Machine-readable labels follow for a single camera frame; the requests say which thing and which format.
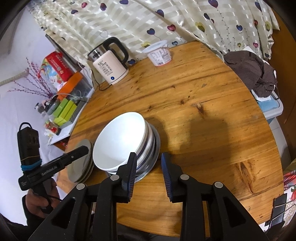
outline wooden table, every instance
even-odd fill
[[[105,91],[96,91],[81,114],[67,150],[82,139],[95,142],[116,116],[135,111],[153,124],[160,152],[203,183],[223,182],[262,223],[273,199],[283,194],[281,161],[272,132],[259,106],[239,77],[199,42],[170,49],[173,60],[154,67],[144,59]],[[86,182],[101,182],[94,169]],[[74,186],[63,170],[58,186]],[[179,236],[182,205],[170,203],[158,161],[135,184],[129,204],[118,204],[118,222],[139,230]]]

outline hand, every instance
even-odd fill
[[[52,190],[49,193],[49,195],[59,198],[59,193],[57,191],[57,184],[53,179],[51,179],[51,181],[52,181]],[[51,206],[53,208],[56,208],[57,205],[60,203],[60,201],[55,198],[50,198],[50,199],[51,199]],[[34,194],[32,189],[29,189],[28,194],[26,195],[26,206],[30,213],[41,218],[46,217],[45,214],[41,211],[41,208],[46,208],[48,206],[48,201],[44,197]]]

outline power strip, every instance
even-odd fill
[[[27,77],[29,75],[28,71],[29,70],[25,70],[24,72],[14,76],[14,77],[11,77],[11,78],[3,80],[3,81],[0,81],[0,86],[8,84],[8,83],[10,83],[12,81],[18,80],[18,79],[23,78],[23,77]]]

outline dish towel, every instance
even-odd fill
[[[257,101],[257,103],[260,109],[262,110],[262,112],[279,108],[279,103],[274,98],[271,98],[271,100],[266,100],[266,101]]]
[[[255,53],[244,50],[229,52],[224,60],[258,97],[266,98],[271,95],[277,83],[274,68],[264,63]]]

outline curtain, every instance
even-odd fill
[[[169,47],[198,40],[219,57],[249,46],[271,58],[271,34],[279,30],[263,0],[32,0],[37,23],[62,48],[87,65],[87,55],[109,37],[128,49],[128,64],[146,58],[142,50],[167,40]]]

